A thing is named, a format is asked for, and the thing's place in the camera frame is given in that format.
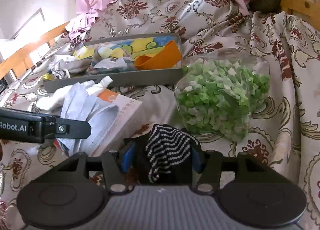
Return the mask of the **light wooden frame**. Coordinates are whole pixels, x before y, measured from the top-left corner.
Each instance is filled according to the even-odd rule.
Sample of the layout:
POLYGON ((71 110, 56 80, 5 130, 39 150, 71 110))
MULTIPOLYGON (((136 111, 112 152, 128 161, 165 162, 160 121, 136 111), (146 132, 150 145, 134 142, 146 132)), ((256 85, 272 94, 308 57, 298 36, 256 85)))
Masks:
POLYGON ((296 15, 319 30, 319 0, 281 0, 281 10, 296 15))

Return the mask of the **black white dotted sock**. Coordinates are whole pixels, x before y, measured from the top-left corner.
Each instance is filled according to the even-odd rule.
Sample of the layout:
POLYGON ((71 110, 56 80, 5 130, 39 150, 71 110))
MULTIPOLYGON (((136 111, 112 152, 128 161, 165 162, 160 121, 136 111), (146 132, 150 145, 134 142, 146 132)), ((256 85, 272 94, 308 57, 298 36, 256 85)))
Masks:
POLYGON ((133 171, 140 184, 191 184, 193 168, 202 170, 199 141, 184 130, 154 124, 146 134, 126 138, 120 151, 122 173, 133 171))

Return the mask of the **white tissue cloth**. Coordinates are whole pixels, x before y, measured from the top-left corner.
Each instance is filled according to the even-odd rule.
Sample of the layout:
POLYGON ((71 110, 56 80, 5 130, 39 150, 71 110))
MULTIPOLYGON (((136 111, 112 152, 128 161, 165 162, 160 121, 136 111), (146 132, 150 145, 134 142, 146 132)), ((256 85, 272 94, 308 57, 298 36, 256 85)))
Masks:
MULTIPOLYGON (((65 86, 57 89, 54 94, 39 99, 36 102, 36 107, 46 112, 61 107, 61 118, 86 121, 91 127, 99 128, 97 114, 113 105, 103 101, 98 95, 106 90, 111 82, 112 78, 106 76, 97 84, 90 80, 81 84, 76 83, 73 86, 65 86)), ((74 145, 81 141, 71 138, 65 140, 70 151, 73 151, 74 145)))

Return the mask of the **orange white medicine box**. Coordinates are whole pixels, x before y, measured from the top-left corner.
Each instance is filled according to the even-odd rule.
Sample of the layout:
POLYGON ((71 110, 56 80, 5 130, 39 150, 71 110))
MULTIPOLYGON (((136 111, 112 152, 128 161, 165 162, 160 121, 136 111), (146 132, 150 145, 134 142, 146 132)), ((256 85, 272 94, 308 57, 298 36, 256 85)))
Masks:
POLYGON ((67 156, 77 152, 99 156, 107 150, 118 150, 124 144, 124 139, 132 136, 143 125, 145 116, 141 101, 107 89, 99 98, 113 106, 97 114, 99 128, 92 127, 89 138, 75 144, 73 151, 65 144, 65 139, 55 141, 67 156))

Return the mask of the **grey tray with frog drawing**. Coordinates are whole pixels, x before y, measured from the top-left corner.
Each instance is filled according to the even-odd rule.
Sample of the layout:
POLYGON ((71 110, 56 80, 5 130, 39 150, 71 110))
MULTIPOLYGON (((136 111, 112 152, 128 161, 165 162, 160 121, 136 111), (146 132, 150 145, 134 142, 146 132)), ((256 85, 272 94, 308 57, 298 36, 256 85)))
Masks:
POLYGON ((99 83, 110 76, 111 87, 172 85, 182 78, 183 49, 176 33, 150 33, 99 39, 59 50, 49 65, 44 88, 54 92, 75 83, 99 83))

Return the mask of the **striped pastel sock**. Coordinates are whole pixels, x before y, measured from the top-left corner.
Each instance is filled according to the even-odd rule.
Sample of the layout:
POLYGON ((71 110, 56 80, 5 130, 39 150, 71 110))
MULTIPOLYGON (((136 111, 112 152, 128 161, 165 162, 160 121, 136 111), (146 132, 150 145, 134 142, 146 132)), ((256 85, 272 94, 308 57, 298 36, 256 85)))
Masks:
POLYGON ((135 60, 122 46, 101 44, 94 49, 88 75, 136 71, 135 60))

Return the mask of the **bag of green paper pieces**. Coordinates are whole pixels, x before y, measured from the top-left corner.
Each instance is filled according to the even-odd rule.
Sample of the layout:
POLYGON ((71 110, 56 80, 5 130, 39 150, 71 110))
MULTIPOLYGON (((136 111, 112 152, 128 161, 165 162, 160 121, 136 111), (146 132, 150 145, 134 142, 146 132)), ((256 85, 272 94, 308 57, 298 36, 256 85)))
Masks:
POLYGON ((218 132, 233 142, 246 137, 252 113, 270 90, 267 60, 236 49, 189 56, 174 87, 177 108, 192 134, 218 132))

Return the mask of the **floral satin sofa cover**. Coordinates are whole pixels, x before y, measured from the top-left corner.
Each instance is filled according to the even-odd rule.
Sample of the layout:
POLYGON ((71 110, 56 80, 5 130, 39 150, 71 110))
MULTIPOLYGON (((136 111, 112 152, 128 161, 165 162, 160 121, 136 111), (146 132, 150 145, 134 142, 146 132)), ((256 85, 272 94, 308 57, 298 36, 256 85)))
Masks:
MULTIPOLYGON (((197 139, 203 150, 229 157, 246 152, 298 183, 307 198, 300 225, 319 229, 319 31, 285 12, 244 17, 233 0, 118 0, 89 32, 74 40, 63 36, 46 57, 55 49, 71 53, 84 42, 157 32, 178 33, 186 57, 232 47, 269 62, 269 98, 252 114, 247 137, 241 143, 214 133, 197 139)), ((53 58, 42 59, 13 82, 1 94, 1 106, 37 112, 36 102, 47 94, 43 75, 53 58)), ((147 122, 139 134, 148 123, 183 126, 172 86, 112 91, 143 102, 147 122)), ((65 158, 56 146, 1 140, 1 229, 23 226, 18 191, 65 158)))

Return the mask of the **grey ruffled scrunchie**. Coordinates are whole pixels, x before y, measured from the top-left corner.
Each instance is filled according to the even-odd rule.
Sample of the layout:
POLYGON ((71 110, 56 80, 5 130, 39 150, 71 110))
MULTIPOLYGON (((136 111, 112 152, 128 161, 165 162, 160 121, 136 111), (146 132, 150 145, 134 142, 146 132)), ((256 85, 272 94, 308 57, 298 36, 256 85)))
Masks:
POLYGON ((56 54, 49 64, 49 73, 55 79, 71 78, 85 72, 91 65, 91 58, 80 59, 71 55, 56 54))

